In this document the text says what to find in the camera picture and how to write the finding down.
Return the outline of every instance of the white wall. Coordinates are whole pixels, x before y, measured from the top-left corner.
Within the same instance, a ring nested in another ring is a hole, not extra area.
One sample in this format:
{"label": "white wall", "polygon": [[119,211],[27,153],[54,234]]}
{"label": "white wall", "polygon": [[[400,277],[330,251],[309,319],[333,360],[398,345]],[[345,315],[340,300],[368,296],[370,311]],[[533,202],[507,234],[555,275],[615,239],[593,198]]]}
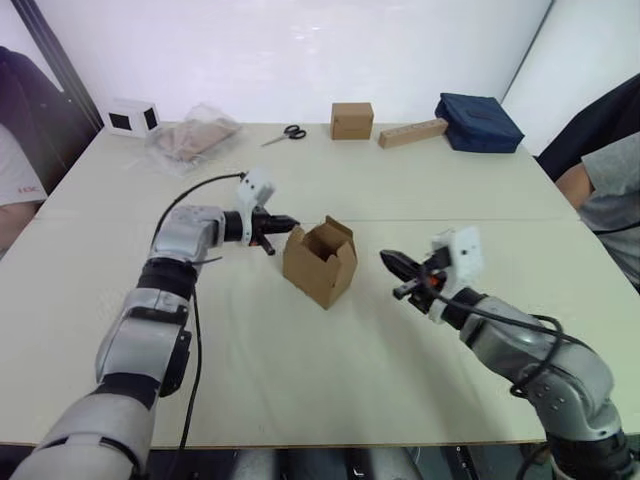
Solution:
{"label": "white wall", "polygon": [[0,46],[23,53],[35,63],[49,79],[60,87],[60,83],[49,68],[31,34],[9,0],[0,0]]}
{"label": "white wall", "polygon": [[372,101],[425,120],[442,91],[501,98],[549,0],[38,0],[98,105],[210,101],[243,121],[328,121]]}
{"label": "white wall", "polygon": [[582,108],[640,72],[640,1],[557,0],[503,106],[540,153]]}

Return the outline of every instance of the white box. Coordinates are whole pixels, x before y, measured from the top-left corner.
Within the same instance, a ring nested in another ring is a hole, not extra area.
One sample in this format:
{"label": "white box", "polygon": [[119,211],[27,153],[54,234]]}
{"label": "white box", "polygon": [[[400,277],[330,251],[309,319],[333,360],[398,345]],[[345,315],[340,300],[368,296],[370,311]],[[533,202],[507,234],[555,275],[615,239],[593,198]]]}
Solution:
{"label": "white box", "polygon": [[109,132],[129,137],[145,138],[160,122],[155,104],[140,100],[115,98],[100,114]]}

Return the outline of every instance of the white shirt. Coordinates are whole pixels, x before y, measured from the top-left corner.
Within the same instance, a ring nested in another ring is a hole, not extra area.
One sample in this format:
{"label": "white shirt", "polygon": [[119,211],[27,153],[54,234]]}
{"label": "white shirt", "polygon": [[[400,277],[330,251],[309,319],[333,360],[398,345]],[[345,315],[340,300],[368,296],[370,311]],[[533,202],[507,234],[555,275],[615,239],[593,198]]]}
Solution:
{"label": "white shirt", "polygon": [[47,194],[20,144],[0,125],[0,206],[42,202]]}

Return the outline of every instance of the cardboard box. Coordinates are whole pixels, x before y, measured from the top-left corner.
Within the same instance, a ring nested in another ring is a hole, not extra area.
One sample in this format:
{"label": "cardboard box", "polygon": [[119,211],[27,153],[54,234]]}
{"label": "cardboard box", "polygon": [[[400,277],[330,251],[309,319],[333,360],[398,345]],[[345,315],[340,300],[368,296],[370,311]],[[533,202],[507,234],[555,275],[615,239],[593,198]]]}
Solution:
{"label": "cardboard box", "polygon": [[331,108],[333,140],[368,140],[373,127],[370,103],[334,103]]}
{"label": "cardboard box", "polygon": [[353,232],[327,216],[308,233],[299,226],[293,229],[284,249],[282,273],[328,309],[351,285],[357,265]]}
{"label": "cardboard box", "polygon": [[429,120],[428,122],[414,123],[400,128],[392,128],[380,132],[378,145],[382,148],[397,147],[426,138],[442,135],[449,124],[442,118]]}

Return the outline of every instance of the gray shirt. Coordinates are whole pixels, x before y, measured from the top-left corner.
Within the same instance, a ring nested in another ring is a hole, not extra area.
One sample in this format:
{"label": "gray shirt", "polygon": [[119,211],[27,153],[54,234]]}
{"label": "gray shirt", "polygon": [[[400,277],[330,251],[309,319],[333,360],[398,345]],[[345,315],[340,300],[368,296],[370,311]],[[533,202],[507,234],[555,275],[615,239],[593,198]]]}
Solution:
{"label": "gray shirt", "polygon": [[[594,192],[579,209],[591,230],[615,230],[640,220],[640,132],[582,157]],[[640,227],[598,238],[636,287],[640,286]]]}

